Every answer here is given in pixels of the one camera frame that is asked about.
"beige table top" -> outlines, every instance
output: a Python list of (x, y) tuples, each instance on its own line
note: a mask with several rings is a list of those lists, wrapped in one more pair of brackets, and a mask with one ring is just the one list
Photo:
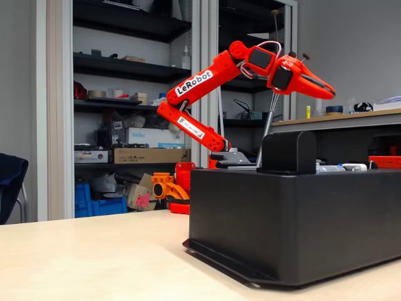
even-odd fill
[(401, 261), (303, 290), (248, 288), (185, 252), (168, 211), (0, 226), (0, 300), (401, 300)]

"black box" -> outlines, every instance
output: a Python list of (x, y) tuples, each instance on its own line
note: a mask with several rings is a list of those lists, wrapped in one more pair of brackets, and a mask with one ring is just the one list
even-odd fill
[(191, 172), (184, 246), (253, 283), (300, 286), (401, 256), (401, 171)]

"white box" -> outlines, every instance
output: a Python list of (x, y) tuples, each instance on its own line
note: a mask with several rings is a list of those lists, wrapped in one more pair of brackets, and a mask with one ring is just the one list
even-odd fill
[(149, 147), (176, 147), (184, 148), (184, 132), (173, 133), (170, 130), (127, 129), (127, 144), (148, 144)]
[(108, 162), (108, 151), (104, 150), (75, 150), (74, 151), (74, 163), (85, 164), (85, 163), (107, 163)]

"label sticker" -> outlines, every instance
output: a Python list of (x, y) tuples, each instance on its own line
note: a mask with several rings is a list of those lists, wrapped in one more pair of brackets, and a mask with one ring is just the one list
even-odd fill
[(115, 130), (121, 130), (123, 128), (123, 123), (121, 121), (114, 121), (113, 126)]
[(203, 139), (205, 136), (205, 133), (203, 133), (200, 129), (198, 129), (195, 125), (190, 123), (188, 120), (186, 120), (183, 117), (178, 118), (177, 122), (185, 127), (187, 130), (189, 130), (191, 133), (193, 133), (195, 136), (197, 136), (200, 140)]
[(190, 80), (184, 82), (180, 87), (175, 88), (175, 93), (178, 97), (187, 93), (190, 89), (198, 86), (198, 84), (205, 82), (213, 77), (213, 73), (210, 70), (206, 70), (200, 75), (195, 75)]
[(117, 143), (118, 135), (112, 135), (113, 144)]

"cardboard box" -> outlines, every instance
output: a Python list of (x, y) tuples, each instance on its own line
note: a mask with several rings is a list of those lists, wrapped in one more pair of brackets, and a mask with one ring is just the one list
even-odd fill
[(115, 164), (190, 162), (190, 149), (114, 149)]
[(130, 100), (137, 100), (141, 102), (141, 105), (146, 105), (147, 103), (147, 96), (146, 93), (135, 93), (130, 97)]
[(155, 209), (157, 199), (153, 194), (151, 175), (144, 174), (139, 184), (131, 184), (127, 193), (127, 206), (139, 211)]
[(149, 147), (185, 147), (184, 132), (130, 127), (125, 134), (127, 144), (148, 144)]
[(85, 163), (107, 163), (108, 162), (108, 151), (104, 150), (75, 150), (74, 151), (74, 163), (85, 164)]
[(122, 58), (122, 60), (127, 61), (139, 61), (140, 63), (145, 63), (145, 58), (139, 58), (137, 56), (127, 55)]

